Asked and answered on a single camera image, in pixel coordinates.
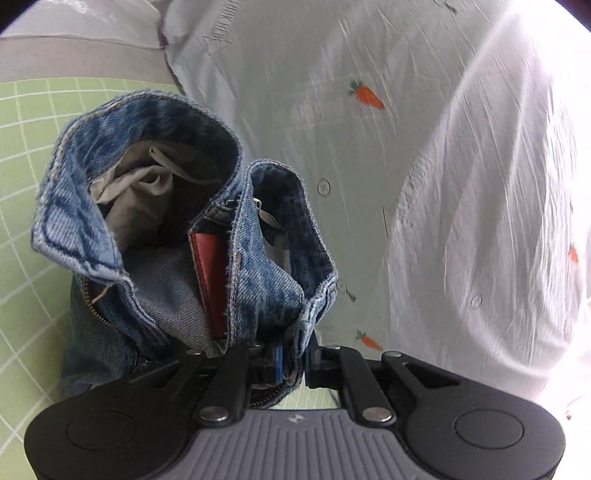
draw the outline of red label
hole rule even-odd
[[[226,334],[226,267],[228,246],[223,238],[207,233],[191,233],[193,262],[212,337],[221,340]]]

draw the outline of metal rivet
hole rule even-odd
[[[367,421],[383,423],[392,418],[392,413],[387,408],[370,407],[363,411],[363,417]]]
[[[222,421],[230,416],[224,407],[205,407],[199,411],[199,416],[206,421]]]

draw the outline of orange carrot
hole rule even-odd
[[[579,253],[577,252],[577,249],[574,247],[574,245],[570,246],[569,257],[572,263],[575,265],[579,264]]]
[[[372,348],[372,349],[378,350],[380,352],[384,351],[384,349],[382,347],[380,347],[375,340],[368,337],[367,333],[365,333],[365,332],[361,332],[360,330],[357,330],[357,335],[356,335],[355,339],[361,340],[361,343],[364,344],[368,348]]]
[[[348,95],[355,95],[355,98],[359,103],[377,108],[378,110],[384,109],[384,104],[381,102],[378,96],[372,91],[371,88],[366,87],[363,82],[351,80],[349,85],[351,86],[351,90],[349,90]]]

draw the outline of white shirt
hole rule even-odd
[[[588,389],[591,34],[562,7],[174,0],[164,32],[247,158],[305,178],[343,292],[323,343],[401,350],[558,416]]]

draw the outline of denim jeans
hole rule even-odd
[[[121,251],[105,222],[108,206],[98,206],[89,190],[118,168],[132,145],[146,140],[194,148],[199,154],[184,158],[188,175],[215,175],[220,183],[199,186],[175,176],[154,238]],[[288,238],[289,273],[267,257],[260,205]],[[221,342],[209,334],[192,232],[228,242]],[[284,386],[265,402],[272,404],[298,386],[303,351],[336,298],[337,271],[299,175],[269,160],[242,168],[240,140],[227,125],[187,98],[164,92],[116,98],[66,127],[41,184],[32,246],[74,273],[64,395],[115,380],[186,345],[219,355],[239,342],[280,340]]]

